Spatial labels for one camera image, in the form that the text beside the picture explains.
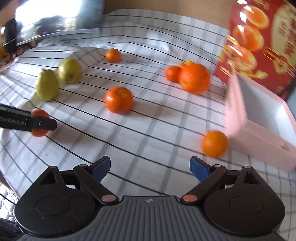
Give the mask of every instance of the white checkered tablecloth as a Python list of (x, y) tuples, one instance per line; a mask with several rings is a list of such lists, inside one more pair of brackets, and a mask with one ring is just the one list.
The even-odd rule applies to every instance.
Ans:
[[(284, 173), (231, 149), (220, 159), (205, 157), (202, 134), (224, 130), (226, 86), (212, 76), (208, 91), (191, 95), (163, 76), (167, 65), (182, 60), (197, 61), (213, 73), (227, 33), (193, 18), (130, 9), (107, 15), (101, 34), (44, 39), (0, 75), (0, 102), (26, 110), (42, 108), (57, 120), (58, 128), (42, 138), (2, 130), (1, 172), (22, 195), (48, 166), (68, 170), (108, 155), (112, 167), (102, 184), (118, 196), (180, 197), (198, 184), (189, 170), (191, 156), (235, 170), (251, 165), (285, 204), (280, 235), (295, 241), (295, 171)], [(112, 47), (122, 53), (119, 63), (104, 59), (105, 49)], [(33, 98), (41, 68), (55, 69), (69, 57), (82, 65), (81, 79), (64, 86), (51, 102)], [(104, 108), (104, 94), (113, 86), (125, 86), (135, 96), (125, 116)]]

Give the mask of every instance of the pink box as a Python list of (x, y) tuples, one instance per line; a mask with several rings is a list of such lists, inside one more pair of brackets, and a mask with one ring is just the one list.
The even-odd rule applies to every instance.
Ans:
[(283, 171), (296, 167), (296, 122), (280, 97), (233, 72), (226, 95), (229, 147)]

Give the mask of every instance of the ribbed gray panel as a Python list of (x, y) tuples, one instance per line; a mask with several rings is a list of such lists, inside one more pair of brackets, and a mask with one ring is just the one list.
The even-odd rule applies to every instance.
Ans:
[(175, 197), (124, 197), (103, 207), (87, 227), (62, 238), (36, 238), (24, 234), (18, 241), (280, 241), (272, 233), (260, 238), (225, 234), (209, 224), (197, 207)]

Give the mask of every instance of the metal screw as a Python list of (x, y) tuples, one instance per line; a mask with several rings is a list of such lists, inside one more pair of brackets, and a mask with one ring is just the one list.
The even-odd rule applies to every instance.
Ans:
[(183, 200), (185, 202), (195, 202), (197, 200), (197, 196), (195, 196), (193, 194), (187, 194), (183, 197)]
[(112, 194), (107, 194), (101, 197), (103, 202), (114, 202), (116, 200), (116, 196)]

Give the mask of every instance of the yellow-green fruit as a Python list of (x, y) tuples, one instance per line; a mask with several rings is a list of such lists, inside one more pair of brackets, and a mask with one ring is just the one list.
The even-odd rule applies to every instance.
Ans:
[(81, 75), (81, 66), (74, 59), (63, 60), (57, 71), (59, 78), (66, 83), (74, 83)]
[(43, 101), (53, 100), (59, 93), (59, 81), (51, 69), (42, 69), (36, 79), (36, 94)]

